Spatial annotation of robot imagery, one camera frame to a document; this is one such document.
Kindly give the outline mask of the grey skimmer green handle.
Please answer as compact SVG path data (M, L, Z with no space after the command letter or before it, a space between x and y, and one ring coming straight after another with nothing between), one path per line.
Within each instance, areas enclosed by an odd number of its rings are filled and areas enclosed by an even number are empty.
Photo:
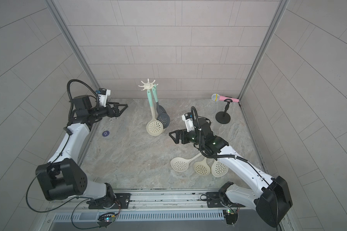
M163 124L163 129L166 129L170 124L170 117L166 113L166 110L161 105L159 105L159 100L157 95L157 85L154 85L154 87L152 88L152 91L153 91L153 96L156 102L156 110L158 113L157 120Z

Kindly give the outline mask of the cream skimmer green handle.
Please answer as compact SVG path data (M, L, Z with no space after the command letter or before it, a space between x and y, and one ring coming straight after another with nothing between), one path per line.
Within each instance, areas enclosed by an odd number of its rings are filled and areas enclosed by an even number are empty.
M163 133L163 124L156 119L150 90L147 90L147 98L152 115L152 120L147 124L146 129L149 135L159 136L161 133Z

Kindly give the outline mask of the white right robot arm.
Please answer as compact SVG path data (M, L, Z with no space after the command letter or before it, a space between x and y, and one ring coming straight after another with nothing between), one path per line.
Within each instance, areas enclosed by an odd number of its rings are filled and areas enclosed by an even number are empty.
M201 156L225 165L252 190L241 194L234 183L228 182L219 190L222 204L227 207L241 204L251 208L266 224L278 228L293 205L287 181L281 176L272 177L239 155L226 140L214 135L208 118L193 118L192 113L186 113L182 119L186 128L170 132L172 140L176 144L192 143Z

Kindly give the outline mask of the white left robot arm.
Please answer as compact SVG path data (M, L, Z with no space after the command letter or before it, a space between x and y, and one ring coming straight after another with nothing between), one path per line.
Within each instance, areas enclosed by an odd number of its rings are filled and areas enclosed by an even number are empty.
M77 80L67 83L67 94L70 99L66 132L59 148L49 161L39 165L35 171L44 197L48 201L85 198L90 209L109 209L121 202L108 183L97 183L87 179L86 174L77 164L82 145L91 131L93 124L105 116L117 119L128 107L127 104L109 102L110 90L99 88L92 97L96 105L92 106L89 95L72 97L70 86Z

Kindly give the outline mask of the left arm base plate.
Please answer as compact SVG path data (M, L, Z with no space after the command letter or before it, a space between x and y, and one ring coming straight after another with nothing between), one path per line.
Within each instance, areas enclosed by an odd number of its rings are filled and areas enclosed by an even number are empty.
M115 193L111 200L109 198L106 200L103 198L96 200L91 199L86 203L89 209L127 209L130 199L130 193Z

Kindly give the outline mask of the cream utensil rack stand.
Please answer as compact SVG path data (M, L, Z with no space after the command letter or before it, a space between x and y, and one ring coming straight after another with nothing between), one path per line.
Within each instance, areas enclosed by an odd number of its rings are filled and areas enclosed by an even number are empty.
M156 115L155 115L155 110L153 106L153 100L152 100L152 94L151 94L151 89L154 87L154 81L150 82L149 79L147 79L147 83L144 83L141 81L142 86L139 85L139 87L142 87L143 90L147 90L147 98L152 114L152 120L147 124L146 129L149 135L151 136L158 136L164 132L163 124L157 120Z

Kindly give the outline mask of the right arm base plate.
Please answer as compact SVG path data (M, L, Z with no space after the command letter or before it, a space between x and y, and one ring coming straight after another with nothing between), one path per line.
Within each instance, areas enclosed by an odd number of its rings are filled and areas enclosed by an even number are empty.
M228 207L221 202L219 192L206 192L203 200L205 200L209 208L228 209Z

